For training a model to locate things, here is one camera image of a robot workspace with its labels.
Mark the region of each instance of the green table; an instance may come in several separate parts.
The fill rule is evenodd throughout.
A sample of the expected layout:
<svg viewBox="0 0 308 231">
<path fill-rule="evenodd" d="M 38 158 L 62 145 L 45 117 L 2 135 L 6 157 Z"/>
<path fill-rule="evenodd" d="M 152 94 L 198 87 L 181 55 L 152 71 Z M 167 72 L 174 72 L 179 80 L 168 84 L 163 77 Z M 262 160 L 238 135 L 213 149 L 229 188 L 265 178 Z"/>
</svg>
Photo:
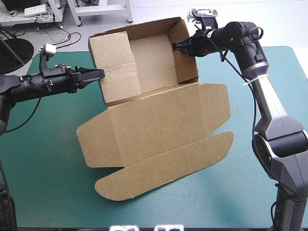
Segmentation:
<svg viewBox="0 0 308 231">
<path fill-rule="evenodd" d="M 308 128 L 308 82 L 288 47 L 264 48 L 270 79 L 291 115 Z M 50 67 L 65 62 L 92 67 L 88 52 L 63 52 Z M 78 126 L 105 109 L 98 84 L 77 94 L 43 98 L 32 120 L 0 137 L 1 153 L 22 227 L 108 227 L 136 224 L 152 227 L 183 223 L 186 227 L 269 227 L 276 188 L 255 158 L 251 142 L 253 101 L 247 86 L 219 55 L 198 59 L 200 82 L 228 85 L 231 119 L 216 131 L 234 132 L 228 155 L 216 165 L 152 190 L 116 202 L 99 196 L 95 181 L 116 168 L 86 166 L 76 136 Z M 38 57 L 29 73 L 38 72 Z M 9 127 L 23 122 L 36 100 L 19 103 Z M 308 226 L 308 212 L 303 225 Z"/>
</svg>

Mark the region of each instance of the open cardboard box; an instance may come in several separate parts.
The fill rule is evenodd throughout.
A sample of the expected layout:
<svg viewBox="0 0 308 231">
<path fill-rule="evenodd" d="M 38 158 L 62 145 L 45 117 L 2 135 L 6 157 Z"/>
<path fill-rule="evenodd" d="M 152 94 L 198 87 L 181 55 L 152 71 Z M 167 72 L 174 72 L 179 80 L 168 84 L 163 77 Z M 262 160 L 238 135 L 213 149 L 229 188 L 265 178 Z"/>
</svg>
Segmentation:
<svg viewBox="0 0 308 231">
<path fill-rule="evenodd" d="M 94 65 L 105 70 L 108 109 L 77 135 L 89 167 L 124 167 L 96 182 L 102 196 L 133 198 L 213 165 L 229 150 L 232 132 L 209 137 L 230 117 L 226 86 L 198 83 L 195 58 L 172 50 L 188 36 L 176 17 L 90 37 Z"/>
</svg>

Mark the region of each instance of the cable tie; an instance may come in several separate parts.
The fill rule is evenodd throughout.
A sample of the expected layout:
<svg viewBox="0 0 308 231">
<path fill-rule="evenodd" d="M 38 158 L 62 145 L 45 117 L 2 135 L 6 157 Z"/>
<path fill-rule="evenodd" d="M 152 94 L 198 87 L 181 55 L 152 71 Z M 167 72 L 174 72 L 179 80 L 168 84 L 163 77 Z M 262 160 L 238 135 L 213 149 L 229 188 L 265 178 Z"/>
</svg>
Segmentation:
<svg viewBox="0 0 308 231">
<path fill-rule="evenodd" d="M 250 80 L 250 81 L 248 81 L 248 82 L 246 82 L 246 83 L 243 83 L 243 86 L 246 86 L 246 85 L 248 85 L 248 84 L 252 84 L 254 81 L 256 81 L 256 80 L 258 80 L 258 79 L 260 79 L 260 78 L 263 78 L 263 77 L 268 77 L 269 75 L 260 75 L 260 76 L 258 76 L 258 77 L 256 77 L 256 78 L 254 78 L 254 79 L 252 79 L 252 80 Z"/>
</svg>

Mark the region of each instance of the white power strip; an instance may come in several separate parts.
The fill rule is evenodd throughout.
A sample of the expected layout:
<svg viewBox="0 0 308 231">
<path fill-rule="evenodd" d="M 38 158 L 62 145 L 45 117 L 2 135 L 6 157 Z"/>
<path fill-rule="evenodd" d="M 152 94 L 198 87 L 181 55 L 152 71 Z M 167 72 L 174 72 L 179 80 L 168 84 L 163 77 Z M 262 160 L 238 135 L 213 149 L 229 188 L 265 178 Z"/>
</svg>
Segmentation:
<svg viewBox="0 0 308 231">
<path fill-rule="evenodd" d="M 25 8 L 25 17 L 47 13 L 46 4 Z"/>
</svg>

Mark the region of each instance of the robotic arm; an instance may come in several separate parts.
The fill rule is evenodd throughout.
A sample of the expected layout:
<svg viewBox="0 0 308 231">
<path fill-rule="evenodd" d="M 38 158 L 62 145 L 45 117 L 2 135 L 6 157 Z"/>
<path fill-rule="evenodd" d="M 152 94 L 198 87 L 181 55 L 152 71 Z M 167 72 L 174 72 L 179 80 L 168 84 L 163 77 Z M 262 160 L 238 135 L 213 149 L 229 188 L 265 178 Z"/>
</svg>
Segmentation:
<svg viewBox="0 0 308 231">
<path fill-rule="evenodd" d="M 58 64 L 49 69 L 47 61 L 56 53 L 50 44 L 40 49 L 40 73 L 26 76 L 0 75 L 0 135 L 6 132 L 11 109 L 16 103 L 60 94 L 76 93 L 90 83 L 105 77 L 101 69 L 86 69 Z"/>
<path fill-rule="evenodd" d="M 308 135 L 287 114 L 270 83 L 269 63 L 258 41 L 263 30 L 251 22 L 218 28 L 216 16 L 215 10 L 191 10 L 189 18 L 201 23 L 202 29 L 174 43 L 173 50 L 197 57 L 219 52 L 222 61 L 228 51 L 233 52 L 261 114 L 253 137 L 254 153 L 269 177 L 279 182 L 272 229 L 300 231 L 308 196 Z"/>
</svg>

